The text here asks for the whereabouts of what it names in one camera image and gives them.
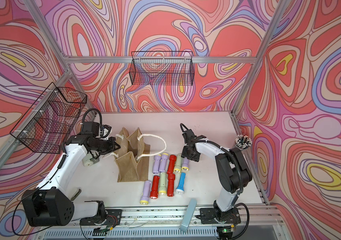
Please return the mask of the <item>burlap tote bag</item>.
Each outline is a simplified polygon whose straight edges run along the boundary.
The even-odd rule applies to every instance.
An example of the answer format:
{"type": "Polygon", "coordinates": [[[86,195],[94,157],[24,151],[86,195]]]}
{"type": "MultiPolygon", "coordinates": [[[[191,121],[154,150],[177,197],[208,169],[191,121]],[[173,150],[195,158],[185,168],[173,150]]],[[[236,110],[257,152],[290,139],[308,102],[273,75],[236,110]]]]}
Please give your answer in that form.
{"type": "Polygon", "coordinates": [[[140,128],[132,134],[126,128],[115,135],[116,143],[120,146],[118,150],[107,154],[112,157],[118,168],[118,183],[144,182],[149,179],[149,165],[151,146],[144,140],[146,135],[140,128]]]}

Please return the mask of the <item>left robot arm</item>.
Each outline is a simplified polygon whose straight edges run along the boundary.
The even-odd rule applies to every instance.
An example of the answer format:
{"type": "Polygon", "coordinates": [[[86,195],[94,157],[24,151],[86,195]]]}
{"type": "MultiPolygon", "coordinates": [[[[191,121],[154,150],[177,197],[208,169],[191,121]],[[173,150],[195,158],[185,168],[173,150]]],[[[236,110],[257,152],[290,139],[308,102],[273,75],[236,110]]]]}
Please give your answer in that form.
{"type": "Polygon", "coordinates": [[[103,201],[74,203],[68,186],[78,165],[120,149],[112,128],[102,122],[82,120],[81,131],[62,143],[62,154],[49,174],[34,190],[25,191],[21,203],[28,224],[32,227],[66,226],[72,221],[91,225],[103,224],[107,211],[103,201]]]}

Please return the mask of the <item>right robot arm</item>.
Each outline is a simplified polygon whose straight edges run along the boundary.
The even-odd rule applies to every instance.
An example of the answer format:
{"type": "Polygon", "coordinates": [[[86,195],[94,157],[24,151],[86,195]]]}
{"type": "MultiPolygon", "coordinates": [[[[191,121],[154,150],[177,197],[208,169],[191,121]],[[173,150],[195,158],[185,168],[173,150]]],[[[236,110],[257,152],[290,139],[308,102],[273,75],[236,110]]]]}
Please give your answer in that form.
{"type": "Polygon", "coordinates": [[[180,129],[184,139],[181,156],[194,162],[198,162],[202,154],[213,159],[222,186],[212,208],[200,209],[200,214],[196,218],[201,220],[202,224],[229,222],[239,224],[241,220],[238,207],[244,207],[245,204],[239,203],[238,199],[244,188],[252,181],[252,173],[241,150],[237,147],[232,149],[222,147],[203,135],[196,136],[183,123],[180,124],[180,129]]]}

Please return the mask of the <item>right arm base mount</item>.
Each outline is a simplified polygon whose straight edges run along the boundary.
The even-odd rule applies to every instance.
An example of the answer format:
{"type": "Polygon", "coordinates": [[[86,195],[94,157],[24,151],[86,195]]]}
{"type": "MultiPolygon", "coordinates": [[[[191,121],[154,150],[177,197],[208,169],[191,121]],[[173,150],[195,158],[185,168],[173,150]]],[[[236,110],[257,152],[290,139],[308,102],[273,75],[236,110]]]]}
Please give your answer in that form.
{"type": "Polygon", "coordinates": [[[199,215],[196,217],[201,220],[202,224],[226,224],[236,226],[241,223],[237,208],[232,208],[226,212],[222,212],[218,207],[201,208],[199,210],[199,215]]]}

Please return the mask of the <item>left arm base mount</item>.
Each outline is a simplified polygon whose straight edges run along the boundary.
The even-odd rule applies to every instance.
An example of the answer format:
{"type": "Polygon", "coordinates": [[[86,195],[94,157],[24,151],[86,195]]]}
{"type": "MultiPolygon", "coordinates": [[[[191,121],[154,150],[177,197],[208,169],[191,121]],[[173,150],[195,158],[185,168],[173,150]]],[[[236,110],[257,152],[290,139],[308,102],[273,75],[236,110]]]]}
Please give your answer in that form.
{"type": "Polygon", "coordinates": [[[105,209],[101,214],[80,220],[81,226],[118,226],[122,218],[122,209],[105,209]]]}

